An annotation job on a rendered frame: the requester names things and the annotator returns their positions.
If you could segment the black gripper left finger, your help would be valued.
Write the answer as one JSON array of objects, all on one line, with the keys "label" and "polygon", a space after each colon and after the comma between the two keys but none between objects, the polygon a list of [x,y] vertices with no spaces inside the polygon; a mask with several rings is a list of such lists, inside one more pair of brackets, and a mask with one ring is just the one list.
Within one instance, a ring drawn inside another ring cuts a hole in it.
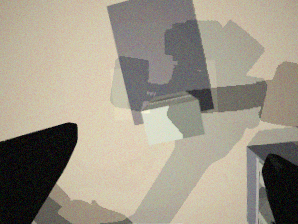
[{"label": "black gripper left finger", "polygon": [[76,143],[74,123],[0,141],[0,224],[32,224]]}]

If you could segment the grey open bin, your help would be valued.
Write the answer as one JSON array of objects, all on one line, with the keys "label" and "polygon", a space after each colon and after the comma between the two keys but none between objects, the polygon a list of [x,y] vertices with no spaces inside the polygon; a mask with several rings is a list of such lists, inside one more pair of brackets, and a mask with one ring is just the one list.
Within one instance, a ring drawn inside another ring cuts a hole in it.
[{"label": "grey open bin", "polygon": [[265,161],[267,155],[282,156],[283,159],[294,163],[298,167],[298,144],[277,143],[246,145],[247,157],[247,224],[258,224],[258,200],[259,197],[267,197],[265,186],[258,181],[259,161]]}]

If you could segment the grey rectangular box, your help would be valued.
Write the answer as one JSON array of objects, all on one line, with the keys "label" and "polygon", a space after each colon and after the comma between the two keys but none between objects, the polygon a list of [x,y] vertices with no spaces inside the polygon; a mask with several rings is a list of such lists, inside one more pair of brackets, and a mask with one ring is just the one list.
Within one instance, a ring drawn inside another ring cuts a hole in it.
[{"label": "grey rectangular box", "polygon": [[259,175],[258,175],[258,181],[259,183],[261,183],[263,186],[265,186],[265,181],[263,181],[263,177],[262,177],[262,173],[261,173],[261,169],[262,169],[262,161],[259,161]]},{"label": "grey rectangular box", "polygon": [[148,145],[205,135],[200,101],[186,91],[152,97],[141,116]]},{"label": "grey rectangular box", "polygon": [[258,200],[258,224],[275,224],[273,213],[269,205],[269,198],[259,197]]}]

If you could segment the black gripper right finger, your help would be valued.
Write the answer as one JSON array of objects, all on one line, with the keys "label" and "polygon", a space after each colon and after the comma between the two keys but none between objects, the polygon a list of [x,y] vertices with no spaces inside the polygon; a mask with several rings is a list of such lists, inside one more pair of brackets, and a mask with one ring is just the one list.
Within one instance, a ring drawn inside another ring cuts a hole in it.
[{"label": "black gripper right finger", "polygon": [[298,224],[298,167],[273,153],[261,169],[275,224]]}]

